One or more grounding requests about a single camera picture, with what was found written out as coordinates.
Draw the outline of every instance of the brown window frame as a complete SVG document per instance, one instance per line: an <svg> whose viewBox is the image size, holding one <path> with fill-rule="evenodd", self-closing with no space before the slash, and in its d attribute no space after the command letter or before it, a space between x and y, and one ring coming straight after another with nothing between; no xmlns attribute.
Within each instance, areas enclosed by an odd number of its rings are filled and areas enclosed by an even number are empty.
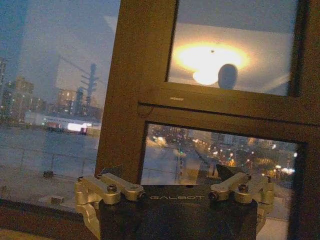
<svg viewBox="0 0 320 240"><path fill-rule="evenodd" d="M150 79L163 81L166 74L175 4L173 0L121 1L95 174L100 173L103 168L120 165L122 176L127 181L138 183L148 123L304 143L306 157L302 166L303 174L297 178L303 191L299 191L294 198L296 208L290 219L289 236L291 239L316 239L319 237L319 230L315 226L319 226L320 216L319 208L316 207L317 200L320 199L317 185L320 183L320 137L317 134L320 130L320 118L319 110L310 113L314 108L309 103L315 101L314 104L319 105L319 99L313 98L320 94L320 45L317 44L320 35L320 20L317 18L320 3L315 0L309 3L301 77L302 95L306 99L296 106L275 97L276 100L271 101L279 101L282 106L288 104L280 117L270 117L270 112L257 108L250 112L226 109L220 96L216 99L218 107L209 111L163 103L157 92L154 92L154 100L143 99L146 96L142 94L144 83ZM164 36L162 40L157 40L159 35ZM164 48L167 50L163 50L161 41L165 41ZM159 71L152 73L149 69L152 64ZM239 93L233 94L237 99ZM249 93L247 97L250 101L244 99L244 103L252 104L255 97L260 98L260 95ZM214 127L215 124L220 124L220 127ZM0 228L57 239L95 239L79 214L5 200L0 201Z"/></svg>

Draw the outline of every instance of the window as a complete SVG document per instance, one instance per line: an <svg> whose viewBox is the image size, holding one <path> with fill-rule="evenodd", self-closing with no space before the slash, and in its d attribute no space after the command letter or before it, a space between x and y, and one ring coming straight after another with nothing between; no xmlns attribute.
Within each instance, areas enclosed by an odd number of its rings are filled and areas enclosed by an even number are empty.
<svg viewBox="0 0 320 240"><path fill-rule="evenodd" d="M119 7L1 1L1 198L73 211L74 182L95 171Z"/></svg>
<svg viewBox="0 0 320 240"><path fill-rule="evenodd" d="M224 134L227 134L293 143L302 146L297 151L297 158L303 158L295 161L298 163L295 170L303 171L295 172L301 174L296 174L293 181L297 191L292 197L294 207L289 217L289 229L285 233L288 233L289 239L316 239L319 230L314 226L319 223L320 214L319 209L314 207L318 205L320 198L319 187L315 186L315 183L320 181L317 168L320 154L319 114L314 108L319 101L315 96L320 92L320 73L317 67L320 57L319 46L316 44L319 37L318 9L319 4L315 1L308 6L307 24L302 41L305 51L303 55L298 55L298 59L303 62L302 98L295 98L261 95L255 92L246 92L243 95L236 90L165 82L176 1L146 0L136 3L122 0L95 174L100 173L103 168L120 166L122 177L133 183L140 182L144 155L147 152L145 139L149 124L172 126L172 129L178 127L215 132L221 134L218 137L220 141ZM208 91L216 97L208 98L202 94ZM58 109L54 105L49 107L55 112L64 109ZM226 138L228 143L232 143L233 140L233 137ZM51 233L54 230L49 227L53 224L46 222L45 225L37 225L39 227L26 224L26 221L34 219L34 215L37 217L35 223L43 222L43 209L35 209L27 216L24 216L25 211L11 210L10 213L17 216L14 223L12 218L5 218L8 209L12 207L6 208L2 211L4 214L0 214L1 220L4 219L1 224L54 236ZM61 224L60 216L47 217L46 220L52 220L54 226L64 226ZM79 228L81 230L78 233L86 229L83 224ZM70 229L74 228L66 227L64 230L70 232Z"/></svg>
<svg viewBox="0 0 320 240"><path fill-rule="evenodd" d="M287 95L296 12L296 0L180 0L167 80Z"/></svg>

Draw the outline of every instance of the skyscraper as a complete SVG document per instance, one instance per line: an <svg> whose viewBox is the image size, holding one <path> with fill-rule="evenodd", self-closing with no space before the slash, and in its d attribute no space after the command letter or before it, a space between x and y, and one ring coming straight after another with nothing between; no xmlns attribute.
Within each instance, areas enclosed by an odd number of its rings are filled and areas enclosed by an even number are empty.
<svg viewBox="0 0 320 240"><path fill-rule="evenodd" d="M4 95L5 88L5 70L6 70L6 60L3 57L0 57L0 115L2 115L3 104L2 99Z"/></svg>

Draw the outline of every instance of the window frame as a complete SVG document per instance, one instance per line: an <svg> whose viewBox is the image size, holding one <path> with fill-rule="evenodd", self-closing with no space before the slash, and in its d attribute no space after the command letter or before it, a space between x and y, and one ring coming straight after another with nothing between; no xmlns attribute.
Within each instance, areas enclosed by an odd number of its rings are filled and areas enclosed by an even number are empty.
<svg viewBox="0 0 320 240"><path fill-rule="evenodd" d="M320 104L319 60L316 60L320 58L320 47L315 34L315 26L320 22L315 2L298 1L288 96L167 82L177 2L156 1L151 7L145 36L150 44L145 46L140 103L311 125L320 123L314 114L319 112Z"/></svg>
<svg viewBox="0 0 320 240"><path fill-rule="evenodd" d="M315 167L319 164L317 155L320 154L317 134L320 130L319 111L309 113L304 111L314 109L306 104L320 93L320 85L316 77L319 68L314 64L319 60L313 60L313 57L319 56L319 46L314 42L319 29L316 27L318 25L314 24L319 22L315 13L320 8L320 4L315 1L309 4L305 51L302 58L304 68L301 77L302 89L308 95L304 97L303 102L295 101L289 104L281 96L245 93L248 100L239 97L242 93L234 91L231 97L234 100L240 99L239 105L252 104L253 110L244 110L243 107L238 109L237 106L228 110L224 106L225 98L219 95L216 97L217 108L214 111L212 109L205 111L194 110L184 105L167 104L163 100L166 95L154 88L148 92L149 95L145 94L145 89L151 85L148 81L152 79L163 82L167 74L175 1L143 0L137 5L130 0L122 2L126 5L127 19L118 22L118 32L123 35L116 38L115 42L106 98L107 108L103 115L103 129L99 143L99 149L104 151L98 153L95 174L99 174L103 168L121 166L122 176L127 181L139 183L148 123L194 127L279 141L303 142L307 150L305 161L303 161L305 165L301 166L303 174L297 175L295 183L297 188L303 188L303 191L298 191L293 198L294 211L290 219L288 237L289 239L314 239L318 236L319 230L314 228L314 224L319 223L317 219L319 210L311 206L316 204L316 199L320 199L317 191L319 187L314 186L314 182L320 182L317 174L319 168ZM130 15L135 15L134 21L130 19ZM163 39L165 39L165 46L162 45ZM308 79L312 82L311 85L307 85ZM230 94L231 91L223 91L223 93ZM260 103L264 102L264 104L252 103L256 101L255 97L258 100L262 99ZM193 96L190 101L197 99L203 101L204 98ZM285 111L279 116L274 114L270 117L271 109L266 109L268 102L286 106ZM220 123L223 127L214 127L215 123Z"/></svg>
<svg viewBox="0 0 320 240"><path fill-rule="evenodd" d="M150 64L155 63L152 60L160 57L161 61L155 66L161 67L165 73L167 71L168 50L163 53L163 48L158 46L160 42L156 38L159 33L166 37L171 34L172 20L165 20L165 24L157 25L159 19L163 20L163 16L173 18L171 10L170 13L166 13L170 6L174 6L173 0L121 1L95 174L99 174L103 168L122 166L123 177L127 181L138 183L142 170L147 123L177 126L184 126L187 123L189 127L244 135L252 134L251 130L253 130L257 137L304 142L307 144L308 152L304 161L303 175L298 179L303 191L299 192L295 198L297 213L290 220L292 232L289 237L291 239L315 239L319 236L319 230L314 226L319 225L318 216L320 214L319 208L315 207L317 200L320 199L319 186L315 187L315 183L320 182L320 176L317 173L319 171L318 155L320 154L320 139L317 134L320 127L317 120L319 119L318 110L314 112L315 116L309 116L309 113L300 115L305 108L312 109L312 107L303 105L298 107L298 112L289 109L280 115L283 118L270 120L270 117L259 109L257 109L258 115L254 115L251 111L237 110L235 107L224 111L222 106L224 102L220 96L216 99L219 103L219 107L214 110L216 113L194 111L183 106L171 106L157 101L143 101L143 95L141 95L143 83L151 79L150 77L163 79L162 71L160 75L157 75L156 73L151 74L151 70L147 69ZM320 61L320 46L317 46L319 42L317 26L320 24L316 17L319 11L320 3L311 1L302 59L304 69L301 77L304 91L310 95L303 104L308 104L313 100L313 96L320 93L320 83L316 81L320 76L319 68L316 68ZM170 41L166 40L166 43L168 48ZM159 47L157 51L161 53L160 56L155 56L154 50L151 51L151 48L154 47ZM311 85L307 85L308 79L311 79ZM207 116L211 120L203 121ZM226 124L223 128L214 128L212 123L215 122L221 124L226 122ZM82 216L78 213L1 199L0 228L57 239L95 239L85 227Z"/></svg>

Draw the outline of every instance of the gold metal part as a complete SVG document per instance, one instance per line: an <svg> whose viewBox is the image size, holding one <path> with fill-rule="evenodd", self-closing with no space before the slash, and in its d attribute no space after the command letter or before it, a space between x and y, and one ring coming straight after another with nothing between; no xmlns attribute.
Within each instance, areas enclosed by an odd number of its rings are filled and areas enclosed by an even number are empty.
<svg viewBox="0 0 320 240"><path fill-rule="evenodd" d="M138 201L141 195L145 192L144 187L138 184L132 184L120 177L111 173L106 173L100 176L100 180L107 185L114 184L125 195L129 201Z"/></svg>
<svg viewBox="0 0 320 240"><path fill-rule="evenodd" d="M120 190L108 191L108 186L95 177L78 178L75 183L75 210L83 215L85 226L100 239L100 224L96 210L99 202L113 205L120 201Z"/></svg>
<svg viewBox="0 0 320 240"><path fill-rule="evenodd" d="M216 196L216 201L224 201L229 198L229 194L238 187L239 184L244 184L248 181L248 175L243 172L238 172L227 180L213 184L210 186L211 192Z"/></svg>

